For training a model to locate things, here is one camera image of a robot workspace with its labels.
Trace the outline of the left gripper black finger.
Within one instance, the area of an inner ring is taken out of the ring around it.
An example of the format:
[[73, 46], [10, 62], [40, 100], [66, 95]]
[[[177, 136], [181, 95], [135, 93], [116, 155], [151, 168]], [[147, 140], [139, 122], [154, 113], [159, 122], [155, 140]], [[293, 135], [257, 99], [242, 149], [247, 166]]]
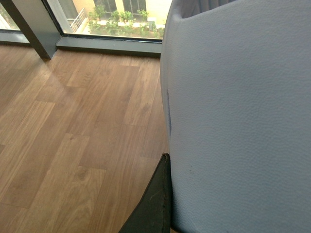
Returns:
[[120, 233], [169, 233], [172, 213], [170, 155], [162, 154], [139, 201]]

